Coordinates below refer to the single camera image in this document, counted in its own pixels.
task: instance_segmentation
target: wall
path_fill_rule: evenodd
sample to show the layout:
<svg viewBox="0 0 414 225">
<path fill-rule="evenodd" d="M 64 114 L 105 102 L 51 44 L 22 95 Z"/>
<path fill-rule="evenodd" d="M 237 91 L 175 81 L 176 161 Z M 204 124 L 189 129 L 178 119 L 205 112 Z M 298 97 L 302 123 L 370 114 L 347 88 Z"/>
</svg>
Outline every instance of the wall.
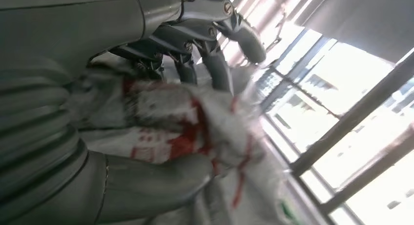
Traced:
<svg viewBox="0 0 414 225">
<path fill-rule="evenodd" d="M 325 0 L 316 7 L 299 24 L 392 62 L 414 46 L 414 0 Z"/>
</svg>

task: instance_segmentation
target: red string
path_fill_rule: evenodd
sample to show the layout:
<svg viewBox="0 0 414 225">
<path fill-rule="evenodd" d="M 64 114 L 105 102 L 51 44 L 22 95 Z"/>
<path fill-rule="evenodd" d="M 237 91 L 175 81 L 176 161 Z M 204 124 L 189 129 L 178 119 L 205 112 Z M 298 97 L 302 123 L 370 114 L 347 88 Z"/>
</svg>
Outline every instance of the red string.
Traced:
<svg viewBox="0 0 414 225">
<path fill-rule="evenodd" d="M 241 197 L 242 197 L 242 192 L 243 192 L 243 185 L 245 182 L 245 175 L 243 173 L 244 168 L 246 167 L 247 163 L 250 161 L 251 158 L 251 152 L 252 152 L 252 136 L 248 135 L 247 137 L 247 146 L 246 146 L 246 155 L 245 158 L 243 159 L 243 161 L 239 164 L 239 166 L 237 167 L 237 169 L 239 170 L 239 181 L 238 181 L 238 185 L 237 185 L 237 189 L 236 189 L 236 194 L 234 195 L 234 199 L 233 199 L 233 209 L 236 209 L 237 206 L 240 203 Z"/>
</svg>

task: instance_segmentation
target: robotic hand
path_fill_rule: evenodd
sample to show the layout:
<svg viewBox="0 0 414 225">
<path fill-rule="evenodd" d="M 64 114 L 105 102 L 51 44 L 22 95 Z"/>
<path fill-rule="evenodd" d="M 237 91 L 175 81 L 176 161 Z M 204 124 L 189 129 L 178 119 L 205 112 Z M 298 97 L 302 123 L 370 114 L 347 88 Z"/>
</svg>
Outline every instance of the robotic hand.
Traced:
<svg viewBox="0 0 414 225">
<path fill-rule="evenodd" d="M 231 91 L 216 29 L 252 62 L 265 58 L 228 0 L 0 0 L 0 224 L 90 225 L 154 216 L 211 179 L 207 157 L 164 165 L 88 151 L 61 105 L 63 85 L 110 50 L 156 68 L 175 59 L 196 83 L 197 46 L 217 89 Z"/>
<path fill-rule="evenodd" d="M 216 40 L 217 30 L 237 41 L 250 62 L 259 63 L 266 58 L 258 36 L 228 0 L 183 0 L 177 20 L 164 22 L 148 38 L 111 52 L 148 70 L 158 70 L 163 55 L 168 55 L 175 62 L 181 82 L 197 84 L 191 56 L 195 45 L 212 77 L 213 88 L 231 92 L 232 80 Z"/>
</svg>

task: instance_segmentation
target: screw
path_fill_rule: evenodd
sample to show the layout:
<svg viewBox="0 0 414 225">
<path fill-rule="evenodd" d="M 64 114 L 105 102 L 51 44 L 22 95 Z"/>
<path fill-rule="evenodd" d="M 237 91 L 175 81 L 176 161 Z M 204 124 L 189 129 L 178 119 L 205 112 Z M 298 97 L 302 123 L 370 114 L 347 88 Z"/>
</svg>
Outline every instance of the screw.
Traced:
<svg viewBox="0 0 414 225">
<path fill-rule="evenodd" d="M 156 53 L 154 56 L 155 56 L 156 58 L 162 58 L 162 57 L 163 57 L 162 53 Z"/>
<path fill-rule="evenodd" d="M 213 28 L 213 27 L 210 27 L 210 28 L 208 29 L 208 34 L 209 34 L 211 37 L 216 37 L 216 31 L 214 30 L 214 28 Z"/>
<path fill-rule="evenodd" d="M 231 5 L 230 2 L 224 3 L 224 12 L 227 15 L 230 15 L 233 13 L 233 6 Z"/>
<path fill-rule="evenodd" d="M 188 52 L 193 51 L 193 45 L 192 45 L 190 42 L 186 42 L 186 43 L 184 43 L 184 47 L 186 48 L 186 50 L 187 50 Z"/>
</svg>

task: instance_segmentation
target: glass pane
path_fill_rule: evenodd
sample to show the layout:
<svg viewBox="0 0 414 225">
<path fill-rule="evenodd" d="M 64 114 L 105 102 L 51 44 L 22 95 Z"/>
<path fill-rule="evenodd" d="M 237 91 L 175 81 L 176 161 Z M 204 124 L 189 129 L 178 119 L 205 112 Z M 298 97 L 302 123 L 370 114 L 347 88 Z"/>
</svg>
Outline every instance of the glass pane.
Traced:
<svg viewBox="0 0 414 225">
<path fill-rule="evenodd" d="M 286 159 L 290 163 L 296 161 L 299 158 L 299 155 L 295 149 L 293 149 L 292 146 L 286 142 L 284 137 L 266 119 L 262 119 L 261 123 L 263 130 L 266 132 L 269 138 L 271 138 L 273 143 L 277 145 L 276 147 L 283 153 Z"/>
<path fill-rule="evenodd" d="M 332 198 L 332 194 L 327 187 L 322 183 L 323 179 L 317 177 L 314 170 L 308 170 L 301 176 L 303 182 L 313 192 L 320 203 L 325 203 Z"/>
<path fill-rule="evenodd" d="M 269 47 L 269 45 L 275 40 L 277 30 L 278 29 L 270 28 L 262 32 L 261 39 L 265 48 Z M 275 59 L 278 59 L 295 40 L 295 38 L 302 32 L 302 30 L 303 27 L 286 22 L 280 34 L 280 38 L 282 38 L 282 40 L 267 53 L 266 60 L 263 64 L 268 65 Z"/>
<path fill-rule="evenodd" d="M 264 97 L 267 97 L 271 91 L 282 81 L 282 78 L 278 76 L 272 69 L 267 69 L 263 76 L 256 82 L 259 91 Z"/>
<path fill-rule="evenodd" d="M 369 92 L 393 66 L 363 50 L 337 43 L 300 85 L 340 115 Z"/>
<path fill-rule="evenodd" d="M 337 225 L 358 225 L 344 208 L 336 209 L 329 216 Z"/>
<path fill-rule="evenodd" d="M 296 89 L 278 99 L 268 114 L 302 153 L 338 121 Z"/>
<path fill-rule="evenodd" d="M 347 205 L 366 225 L 412 225 L 413 169 L 414 151 L 351 197 Z"/>
<path fill-rule="evenodd" d="M 314 168 L 336 189 L 356 177 L 367 162 L 383 151 L 414 120 L 414 93 L 391 105 L 385 102 L 348 133 L 315 164 Z"/>
<path fill-rule="evenodd" d="M 284 75 L 289 73 L 321 36 L 322 35 L 316 31 L 308 30 L 295 47 L 280 62 L 276 69 Z"/>
</svg>

